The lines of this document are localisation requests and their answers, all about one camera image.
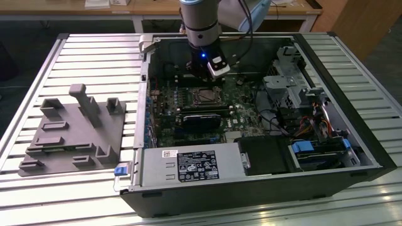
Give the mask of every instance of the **black cable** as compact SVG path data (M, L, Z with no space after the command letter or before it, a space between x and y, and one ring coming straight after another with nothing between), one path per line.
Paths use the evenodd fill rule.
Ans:
M276 5L276 3L273 3L275 4L275 9L276 9L276 20L279 20L279 11L277 11L277 5Z
M251 46L252 46L252 19L251 19L251 13L249 13L249 9L248 9L248 6L247 6L244 0L237 0L237 2L239 2L239 4L240 4L241 10L243 10L243 12L244 12L244 14L245 14L245 17L247 17L247 20L248 20L248 25L249 25L249 27L248 27L247 33L249 33L249 43L248 43L247 50L240 54L240 56L239 56L237 59L236 59L236 62L240 61L240 59L241 59L241 58L244 57L244 55L248 53L248 51L249 51L249 49L251 49Z

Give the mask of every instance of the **motherboard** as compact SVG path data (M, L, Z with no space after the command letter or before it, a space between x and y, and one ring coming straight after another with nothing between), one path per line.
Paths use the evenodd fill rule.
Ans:
M153 85L157 147L229 143L263 135L252 83L243 83L235 75L213 83L193 81L184 75L160 88Z

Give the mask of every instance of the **metal bracket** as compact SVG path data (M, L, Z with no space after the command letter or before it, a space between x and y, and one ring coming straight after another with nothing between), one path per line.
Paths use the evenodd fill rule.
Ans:
M264 76L263 80L264 86L269 89L285 89L296 85L295 83L291 84L284 76Z
M138 51L140 53L146 53L153 49L153 35L152 34L142 34L138 37Z

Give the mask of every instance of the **cable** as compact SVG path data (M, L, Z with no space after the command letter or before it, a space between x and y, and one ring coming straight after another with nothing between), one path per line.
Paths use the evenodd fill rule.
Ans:
M237 0L240 6L241 6L241 10L245 14L245 17L247 17L247 20L248 20L248 31L247 33L249 33L249 43L248 43L248 47L247 47L247 50L240 54L240 56L237 57L236 59L236 63L233 63L231 66L233 66L235 64L237 64L237 62L240 61L240 59L244 57L244 55L248 53L249 49L251 49L251 46L252 46L252 19L251 19L251 13L249 13L249 9L248 9L248 6L244 2L244 0Z
M3 86L0 89L10 89L10 88L29 88L29 86Z
M276 5L276 3L273 3L275 4L275 9L276 9L276 20L279 20L279 11L277 11L277 5Z

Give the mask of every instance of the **aluminum profile table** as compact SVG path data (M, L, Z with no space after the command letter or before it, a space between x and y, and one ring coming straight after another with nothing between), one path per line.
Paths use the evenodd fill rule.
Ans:
M0 225L399 225L402 224L402 109L336 37L304 34L397 169L332 197L253 207L140 218L118 198L113 170L21 178L17 175L45 98L66 104L72 83L85 83L97 102L108 97L126 101L120 161L132 160L140 75L138 34L60 36L26 97L0 141ZM317 78L307 70L319 86Z

